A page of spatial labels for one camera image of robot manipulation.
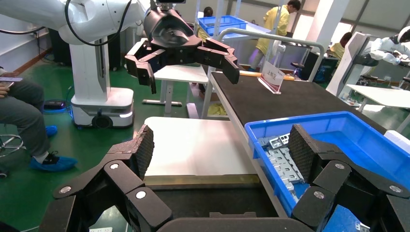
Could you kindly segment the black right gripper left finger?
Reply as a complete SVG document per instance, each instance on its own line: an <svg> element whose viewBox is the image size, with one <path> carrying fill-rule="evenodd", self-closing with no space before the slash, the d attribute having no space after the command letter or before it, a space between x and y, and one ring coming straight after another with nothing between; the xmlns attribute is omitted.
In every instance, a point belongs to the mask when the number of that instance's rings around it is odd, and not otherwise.
<svg viewBox="0 0 410 232"><path fill-rule="evenodd" d="M143 125L134 139L113 145L99 164L58 187L39 231L87 232L111 207L138 232L159 230L172 211L144 183L153 138Z"/></svg>

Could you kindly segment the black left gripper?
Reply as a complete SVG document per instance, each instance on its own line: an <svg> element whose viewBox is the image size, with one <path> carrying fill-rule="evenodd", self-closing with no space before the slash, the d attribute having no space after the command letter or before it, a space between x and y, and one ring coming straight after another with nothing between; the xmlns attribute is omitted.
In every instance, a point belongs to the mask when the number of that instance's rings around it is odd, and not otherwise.
<svg viewBox="0 0 410 232"><path fill-rule="evenodd" d="M167 65L207 65L221 69L232 84L238 83L240 68L234 48L211 38L203 42L175 10L149 10L144 30L148 39L137 42L125 61L128 74L149 86L151 93L157 93L154 73Z"/></svg>

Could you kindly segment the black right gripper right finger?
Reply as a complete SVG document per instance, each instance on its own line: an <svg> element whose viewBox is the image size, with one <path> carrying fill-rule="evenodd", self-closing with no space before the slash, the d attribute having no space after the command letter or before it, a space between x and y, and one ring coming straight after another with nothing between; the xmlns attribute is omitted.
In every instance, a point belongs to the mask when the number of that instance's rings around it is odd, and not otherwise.
<svg viewBox="0 0 410 232"><path fill-rule="evenodd" d="M355 164L336 145L312 138L299 124L288 148L309 187L291 217L315 232L325 228L337 206L347 208L372 232L410 229L410 192L403 185Z"/></svg>

